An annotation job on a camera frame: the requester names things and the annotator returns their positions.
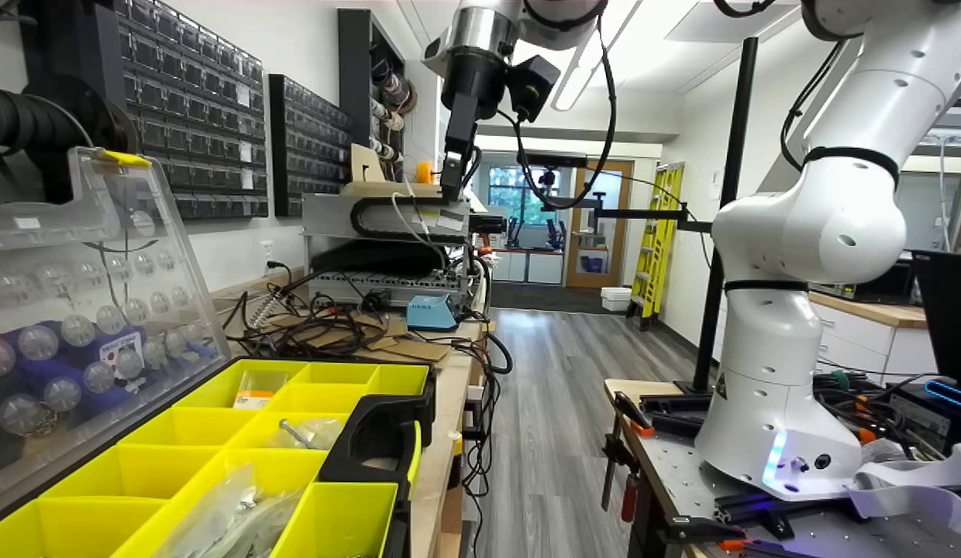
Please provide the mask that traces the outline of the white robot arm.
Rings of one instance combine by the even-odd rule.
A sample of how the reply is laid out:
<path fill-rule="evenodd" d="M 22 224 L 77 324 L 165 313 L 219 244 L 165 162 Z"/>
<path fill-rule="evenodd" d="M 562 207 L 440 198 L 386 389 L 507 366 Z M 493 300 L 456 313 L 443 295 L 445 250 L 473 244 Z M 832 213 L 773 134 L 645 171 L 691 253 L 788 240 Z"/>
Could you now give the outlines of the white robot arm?
<path fill-rule="evenodd" d="M 961 93 L 961 0 L 802 0 L 851 61 L 818 98 L 788 189 L 760 185 L 712 216 L 726 271 L 719 381 L 693 438 L 715 473 L 784 502 L 879 488 L 961 488 L 961 444 L 939 462 L 865 444 L 812 396 L 818 283 L 870 283 L 904 250 L 900 171 Z"/>

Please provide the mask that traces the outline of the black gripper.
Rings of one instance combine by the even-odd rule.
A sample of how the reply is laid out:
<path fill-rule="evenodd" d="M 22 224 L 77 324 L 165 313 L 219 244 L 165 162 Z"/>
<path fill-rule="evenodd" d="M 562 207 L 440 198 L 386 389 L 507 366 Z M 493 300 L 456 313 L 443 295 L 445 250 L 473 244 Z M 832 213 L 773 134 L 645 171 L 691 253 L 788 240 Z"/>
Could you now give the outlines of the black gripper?
<path fill-rule="evenodd" d="M 440 168 L 443 201 L 456 201 L 482 162 L 473 127 L 498 110 L 513 45 L 513 3 L 458 3 L 454 25 L 424 48 L 424 65 L 443 79 L 440 102 L 449 110 Z"/>

